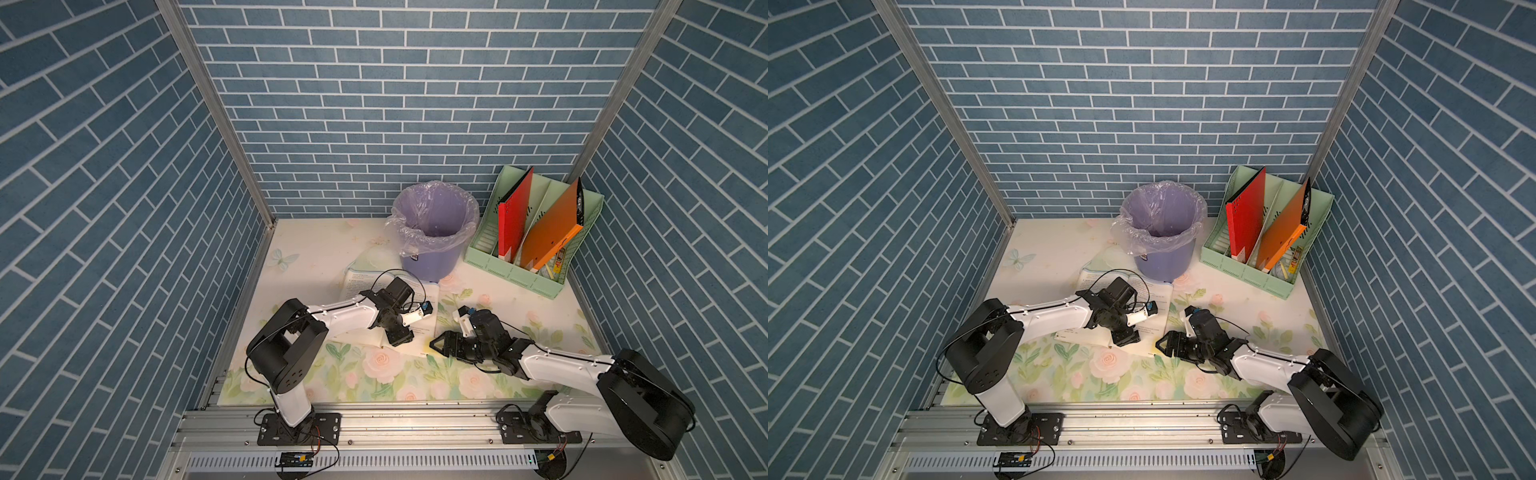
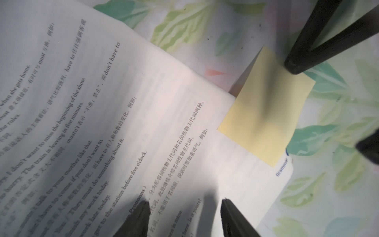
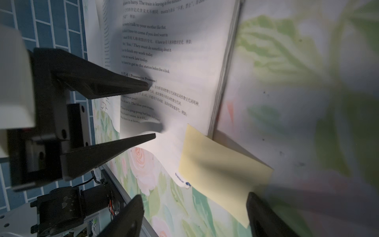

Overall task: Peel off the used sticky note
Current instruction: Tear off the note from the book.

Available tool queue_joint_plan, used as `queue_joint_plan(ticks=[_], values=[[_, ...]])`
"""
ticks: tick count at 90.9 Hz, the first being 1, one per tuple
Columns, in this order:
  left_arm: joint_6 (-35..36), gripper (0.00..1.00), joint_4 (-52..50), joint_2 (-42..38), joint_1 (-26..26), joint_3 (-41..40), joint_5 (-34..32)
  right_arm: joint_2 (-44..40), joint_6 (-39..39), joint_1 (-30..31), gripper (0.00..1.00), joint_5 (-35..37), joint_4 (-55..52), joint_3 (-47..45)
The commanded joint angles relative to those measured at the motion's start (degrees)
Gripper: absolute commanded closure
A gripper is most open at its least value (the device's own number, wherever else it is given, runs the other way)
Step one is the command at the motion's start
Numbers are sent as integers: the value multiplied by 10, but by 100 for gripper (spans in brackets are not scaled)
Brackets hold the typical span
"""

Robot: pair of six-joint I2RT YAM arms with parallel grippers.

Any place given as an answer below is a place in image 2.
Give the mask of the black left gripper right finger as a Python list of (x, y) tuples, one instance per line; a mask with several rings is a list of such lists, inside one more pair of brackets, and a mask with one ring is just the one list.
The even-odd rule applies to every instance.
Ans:
[(223, 199), (221, 220), (225, 237), (260, 237), (230, 199)]

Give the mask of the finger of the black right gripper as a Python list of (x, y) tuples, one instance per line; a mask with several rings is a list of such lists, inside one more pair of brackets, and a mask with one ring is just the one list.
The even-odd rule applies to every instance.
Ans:
[(309, 19), (285, 59), (285, 68), (300, 74), (379, 33), (379, 7), (375, 6), (343, 31), (312, 48), (341, 1), (317, 1)]
[(356, 149), (371, 163), (379, 164), (379, 130), (355, 145)]

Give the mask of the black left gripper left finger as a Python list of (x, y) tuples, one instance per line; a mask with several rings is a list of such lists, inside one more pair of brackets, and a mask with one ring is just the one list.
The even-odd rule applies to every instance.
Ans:
[(113, 237), (146, 237), (148, 235), (150, 214), (149, 202), (146, 200), (141, 201)]

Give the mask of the yellow sticky note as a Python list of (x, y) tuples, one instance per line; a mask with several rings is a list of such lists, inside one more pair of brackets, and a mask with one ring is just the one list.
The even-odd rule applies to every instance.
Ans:
[(304, 73), (288, 72), (264, 46), (218, 131), (274, 167), (292, 139), (314, 85), (315, 80)]

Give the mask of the English textbook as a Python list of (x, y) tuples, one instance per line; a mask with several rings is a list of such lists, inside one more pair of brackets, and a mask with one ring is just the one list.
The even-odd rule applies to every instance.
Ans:
[(147, 201), (149, 237), (257, 227), (293, 173), (218, 127), (234, 97), (77, 1), (1, 1), (1, 236), (111, 237)]

